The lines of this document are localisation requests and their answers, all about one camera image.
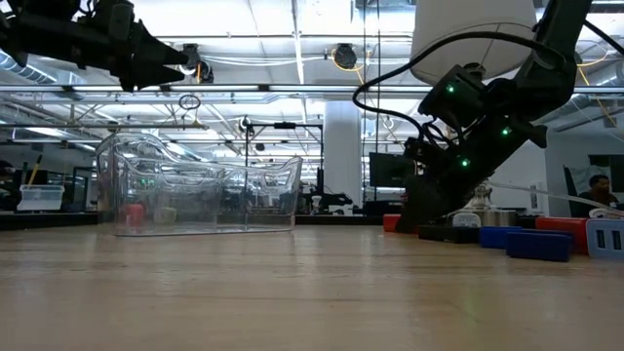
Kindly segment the silver ventilation duct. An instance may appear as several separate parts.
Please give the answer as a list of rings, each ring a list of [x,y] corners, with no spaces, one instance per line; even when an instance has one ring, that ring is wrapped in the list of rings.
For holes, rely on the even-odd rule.
[[[20,66],[11,56],[2,50],[0,50],[0,70],[12,72],[35,84],[54,85],[58,82],[58,77],[54,70],[51,70],[48,67],[32,64]]]

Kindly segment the black stand frame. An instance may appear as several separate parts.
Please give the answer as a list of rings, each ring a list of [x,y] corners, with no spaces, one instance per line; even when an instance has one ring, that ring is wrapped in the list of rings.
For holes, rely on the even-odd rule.
[[[244,128],[245,131],[245,156],[244,156],[244,161],[245,161],[245,166],[247,167],[249,165],[249,161],[250,161],[250,144],[252,142],[252,138],[251,138],[251,129],[255,128],[255,127],[259,127],[259,130],[257,132],[254,133],[254,135],[256,137],[258,137],[266,128],[271,128],[271,129],[275,129],[275,130],[296,130],[296,129],[303,129],[304,131],[308,132],[315,140],[316,142],[320,145],[321,147],[321,151],[320,151],[320,166],[317,169],[317,175],[316,175],[316,189],[320,190],[321,192],[324,192],[325,189],[325,171],[324,171],[324,166],[325,166],[325,156],[324,156],[324,152],[325,152],[325,138],[323,135],[323,131],[324,131],[324,127],[320,124],[307,124],[307,123],[295,123],[295,122],[273,122],[273,123],[254,123],[251,122],[249,118],[245,117],[242,122],[241,125]],[[311,129],[312,128],[317,128],[320,131],[320,137],[315,137],[312,132]]]

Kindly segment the black monitor screen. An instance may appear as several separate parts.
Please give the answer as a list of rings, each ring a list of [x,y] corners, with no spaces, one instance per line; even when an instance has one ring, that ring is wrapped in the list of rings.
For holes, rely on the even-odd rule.
[[[414,162],[402,155],[370,153],[370,185],[403,187],[408,176],[414,175]]]

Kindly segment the lavender plug charger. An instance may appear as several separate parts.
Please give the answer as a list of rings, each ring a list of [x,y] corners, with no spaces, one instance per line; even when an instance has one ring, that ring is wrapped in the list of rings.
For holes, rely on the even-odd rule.
[[[482,220],[476,213],[458,212],[452,216],[451,225],[453,227],[481,228]]]

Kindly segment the tall clear plastic bin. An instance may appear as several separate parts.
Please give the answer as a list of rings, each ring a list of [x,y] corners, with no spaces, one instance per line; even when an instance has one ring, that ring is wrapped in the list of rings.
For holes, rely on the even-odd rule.
[[[216,230],[225,176],[222,166],[184,150],[172,150],[156,136],[116,133],[97,147],[97,219],[119,237],[203,235]],[[120,221],[125,204],[145,207],[143,225]],[[159,207],[177,210],[173,224],[156,224]]]

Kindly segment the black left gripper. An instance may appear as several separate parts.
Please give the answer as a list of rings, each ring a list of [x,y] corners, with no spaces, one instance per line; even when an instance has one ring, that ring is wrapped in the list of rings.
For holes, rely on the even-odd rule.
[[[82,34],[72,43],[72,58],[80,69],[107,69],[127,92],[185,78],[165,66],[141,66],[139,40],[140,55],[159,64],[187,64],[188,56],[152,36],[141,21],[135,22],[131,1],[78,1],[77,13]]]

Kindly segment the light blue USB charger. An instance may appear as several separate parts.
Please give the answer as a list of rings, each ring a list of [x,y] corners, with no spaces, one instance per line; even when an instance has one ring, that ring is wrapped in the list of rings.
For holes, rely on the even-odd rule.
[[[591,258],[624,260],[624,219],[588,219],[586,237]]]

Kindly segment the black aluminium table frame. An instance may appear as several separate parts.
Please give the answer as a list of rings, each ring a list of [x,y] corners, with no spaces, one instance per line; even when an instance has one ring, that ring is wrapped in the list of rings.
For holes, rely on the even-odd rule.
[[[0,231],[96,225],[97,213],[0,213]],[[303,215],[295,216],[296,225],[381,225],[381,216]]]

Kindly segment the white building column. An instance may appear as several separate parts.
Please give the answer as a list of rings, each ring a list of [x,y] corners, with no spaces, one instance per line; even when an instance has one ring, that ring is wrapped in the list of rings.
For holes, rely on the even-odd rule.
[[[344,193],[354,205],[362,205],[361,112],[350,101],[325,104],[325,186],[332,193]]]

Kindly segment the yellow-handled broom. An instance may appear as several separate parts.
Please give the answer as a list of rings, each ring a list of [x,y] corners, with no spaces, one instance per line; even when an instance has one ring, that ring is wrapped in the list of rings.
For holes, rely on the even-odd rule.
[[[35,180],[35,178],[36,178],[36,175],[37,175],[37,173],[38,173],[38,171],[39,171],[39,169],[40,169],[42,159],[43,159],[43,154],[40,154],[40,155],[37,157],[37,159],[36,159],[36,162],[35,162],[35,165],[34,165],[34,167],[33,167],[33,170],[32,170],[32,172],[31,172],[31,175],[30,175],[29,179],[28,179],[28,182],[27,182],[27,185],[28,185],[28,186],[30,186],[30,185],[32,185],[32,184],[34,183],[34,180]]]

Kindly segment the translucent storage tub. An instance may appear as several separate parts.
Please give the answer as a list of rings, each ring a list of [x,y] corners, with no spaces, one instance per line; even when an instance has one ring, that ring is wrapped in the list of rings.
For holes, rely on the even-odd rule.
[[[22,185],[19,190],[18,211],[57,211],[61,207],[64,193],[61,185]]]

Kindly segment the white lamp shade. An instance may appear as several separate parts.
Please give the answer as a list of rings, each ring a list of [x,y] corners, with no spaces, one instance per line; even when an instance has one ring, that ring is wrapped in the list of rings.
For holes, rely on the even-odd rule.
[[[488,31],[533,37],[532,0],[416,0],[412,57],[452,35]],[[455,65],[477,63],[489,80],[517,69],[530,49],[494,39],[463,39],[444,45],[410,69],[417,80],[436,84]]]

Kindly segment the black device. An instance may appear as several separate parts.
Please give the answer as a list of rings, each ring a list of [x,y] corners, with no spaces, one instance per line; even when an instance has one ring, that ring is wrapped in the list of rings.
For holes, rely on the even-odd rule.
[[[421,240],[454,244],[478,244],[479,233],[479,227],[422,225],[417,229],[418,238]]]

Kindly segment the red block with slots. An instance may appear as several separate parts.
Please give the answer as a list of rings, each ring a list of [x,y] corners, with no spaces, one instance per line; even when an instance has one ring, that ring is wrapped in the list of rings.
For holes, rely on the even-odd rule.
[[[572,238],[572,251],[575,254],[587,255],[586,222],[587,218],[540,216],[535,220],[535,227],[569,233]]]

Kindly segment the person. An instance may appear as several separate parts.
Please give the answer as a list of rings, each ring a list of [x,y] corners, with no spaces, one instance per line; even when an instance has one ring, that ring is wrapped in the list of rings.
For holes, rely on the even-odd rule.
[[[579,198],[601,203],[616,208],[618,199],[610,192],[610,182],[606,175],[593,175],[589,180],[590,189],[578,194]],[[572,217],[589,217],[589,212],[596,206],[573,202],[570,209]]]

